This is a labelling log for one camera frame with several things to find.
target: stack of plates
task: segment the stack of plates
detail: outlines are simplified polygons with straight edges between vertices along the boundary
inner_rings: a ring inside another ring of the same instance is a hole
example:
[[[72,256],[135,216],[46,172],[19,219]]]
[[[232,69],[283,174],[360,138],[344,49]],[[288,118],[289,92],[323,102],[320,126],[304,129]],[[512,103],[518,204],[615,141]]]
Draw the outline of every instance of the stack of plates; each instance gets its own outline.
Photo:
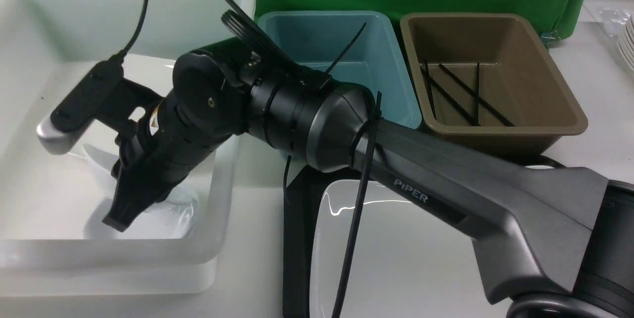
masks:
[[[625,23],[617,48],[623,59],[625,59],[625,63],[634,72],[634,17],[630,17]]]

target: robotic arm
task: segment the robotic arm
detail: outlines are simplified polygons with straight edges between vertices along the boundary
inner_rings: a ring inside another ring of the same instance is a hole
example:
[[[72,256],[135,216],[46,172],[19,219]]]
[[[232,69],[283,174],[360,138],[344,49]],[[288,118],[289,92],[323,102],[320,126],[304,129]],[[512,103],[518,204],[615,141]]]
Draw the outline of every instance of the robotic arm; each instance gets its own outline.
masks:
[[[119,133],[105,224],[128,228],[231,135],[324,172],[365,166],[369,90],[261,47],[231,11],[222,19],[237,38],[179,57],[165,98],[125,79],[113,58],[38,126],[52,154],[67,153],[95,119]],[[130,121],[139,106],[145,115]],[[585,168],[527,169],[377,121],[371,177],[473,239],[489,302],[514,300],[508,317],[634,317],[632,187]]]

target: black zip tie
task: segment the black zip tie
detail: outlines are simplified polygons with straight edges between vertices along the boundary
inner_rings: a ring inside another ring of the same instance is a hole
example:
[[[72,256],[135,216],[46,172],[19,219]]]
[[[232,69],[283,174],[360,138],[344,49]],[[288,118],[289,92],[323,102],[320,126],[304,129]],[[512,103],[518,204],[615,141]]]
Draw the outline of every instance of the black zip tie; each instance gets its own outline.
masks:
[[[366,121],[366,124],[368,124],[368,145],[365,150],[363,170],[359,180],[359,189],[357,190],[353,219],[350,223],[346,253],[344,254],[344,264],[341,268],[339,286],[337,288],[337,295],[335,296],[335,305],[332,308],[332,318],[339,318],[341,316],[341,311],[344,308],[344,298],[346,298],[348,279],[350,278],[350,270],[353,264],[353,255],[355,253],[356,239],[359,232],[359,225],[361,223],[365,193],[368,189],[368,181],[370,180],[370,171],[372,169],[372,158],[374,154],[374,147],[376,146],[378,120],[381,118],[381,98],[381,92],[378,92],[376,94],[376,104],[374,105],[374,110],[372,111],[369,119]]]
[[[480,62],[475,65],[475,99],[474,99],[474,117],[480,122]]]
[[[453,106],[453,108],[455,108],[455,110],[457,110],[460,115],[462,115],[462,117],[464,117],[469,122],[469,124],[471,124],[471,126],[480,126],[480,124],[478,124],[478,122],[473,117],[471,117],[471,115],[469,115],[469,113],[462,106],[460,106],[460,104],[458,104],[458,102],[455,101],[455,99],[453,99],[453,97],[451,97],[451,95],[449,95],[449,93],[446,92],[446,90],[444,90],[442,86],[440,86],[437,81],[434,80],[434,78],[432,78],[428,71],[425,72],[425,76],[427,80],[436,87],[438,92],[440,92],[442,96],[447,99],[449,104],[451,104],[451,106]]]
[[[353,45],[355,45],[355,42],[358,40],[359,36],[363,32],[363,29],[365,29],[365,26],[367,26],[367,25],[368,25],[367,22],[363,22],[363,25],[361,26],[359,31],[356,32],[355,36],[350,41],[350,43],[348,43],[344,47],[344,50],[341,51],[341,53],[337,56],[337,58],[335,58],[335,60],[330,65],[330,67],[328,67],[328,69],[326,69],[326,72],[324,72],[324,73],[326,73],[326,74],[330,73],[330,71],[335,67],[335,65],[337,65],[337,63],[339,63],[339,61],[341,61],[341,59],[346,55],[346,53],[348,53],[348,51],[351,49],[351,47],[353,47]]]
[[[425,60],[425,69],[423,71],[429,74],[429,67],[427,65],[427,60]],[[425,89],[427,91],[427,99],[429,101],[429,105],[432,108],[432,115],[434,115],[434,119],[435,119],[436,117],[435,117],[435,106],[434,106],[434,94],[432,93],[432,85],[426,80],[426,77],[425,77]]]
[[[440,69],[442,69],[442,71],[445,72],[445,74],[450,76],[451,79],[453,79],[456,83],[458,83],[458,85],[460,85],[461,88],[463,88],[467,93],[469,93],[469,95],[471,95],[474,98],[479,98],[479,101],[482,107],[485,108],[486,110],[489,110],[489,112],[492,113],[492,115],[494,115],[498,120],[500,120],[500,122],[502,122],[504,126],[514,127],[513,122],[510,122],[507,118],[505,118],[504,115],[502,115],[498,110],[496,110],[493,106],[491,106],[489,102],[485,101],[485,99],[482,99],[481,97],[479,97],[473,91],[473,89],[469,88],[469,85],[466,85],[455,74],[453,74],[451,70],[447,69],[447,67],[445,67],[444,65],[440,63],[438,63],[438,67],[440,67]]]

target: white tray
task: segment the white tray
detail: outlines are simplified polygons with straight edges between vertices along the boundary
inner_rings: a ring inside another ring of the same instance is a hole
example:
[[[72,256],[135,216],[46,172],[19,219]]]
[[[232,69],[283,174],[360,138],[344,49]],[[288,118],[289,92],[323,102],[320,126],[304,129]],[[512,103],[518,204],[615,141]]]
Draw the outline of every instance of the white tray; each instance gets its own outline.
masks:
[[[236,2],[254,15],[255,0]],[[36,137],[86,70],[125,45],[140,9],[141,0],[0,0],[0,296],[185,293],[213,282],[238,138],[188,178],[201,201],[185,238],[87,240],[100,189],[83,158],[52,156]],[[227,9],[223,0],[150,0],[131,53],[175,59],[229,38]],[[125,76],[164,95],[172,64],[129,56]],[[107,131],[96,124],[84,142],[111,151]]]
[[[358,180],[324,192],[311,261],[310,316],[330,317]],[[370,182],[342,317],[505,317],[510,300],[484,297],[471,239]]]

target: white plate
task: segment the white plate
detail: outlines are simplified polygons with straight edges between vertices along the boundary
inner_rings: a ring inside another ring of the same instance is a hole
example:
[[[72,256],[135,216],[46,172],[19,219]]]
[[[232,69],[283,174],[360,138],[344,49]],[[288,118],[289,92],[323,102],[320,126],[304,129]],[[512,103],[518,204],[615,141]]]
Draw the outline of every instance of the white plate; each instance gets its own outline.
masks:
[[[634,65],[634,49],[627,44],[626,41],[620,41],[619,46],[623,50],[623,54],[625,55],[627,61]]]
[[[628,47],[630,47],[630,50],[634,52],[634,26],[628,27],[623,33],[622,38],[623,39],[619,39],[619,41],[627,43]]]
[[[623,61],[625,61],[625,65],[627,65],[632,70],[632,72],[634,72],[634,63],[628,60],[628,56],[623,51],[621,44],[616,44],[616,49],[618,49],[619,54],[621,54],[621,56],[623,57]]]
[[[623,28],[627,29],[630,32],[630,39],[634,37],[634,35],[632,35],[632,31],[634,31],[634,24],[632,23],[631,19],[625,22],[625,27]]]
[[[312,318],[331,316],[358,185],[340,180],[323,195],[311,263]],[[503,318],[509,304],[485,299],[471,239],[369,183],[342,317]]]

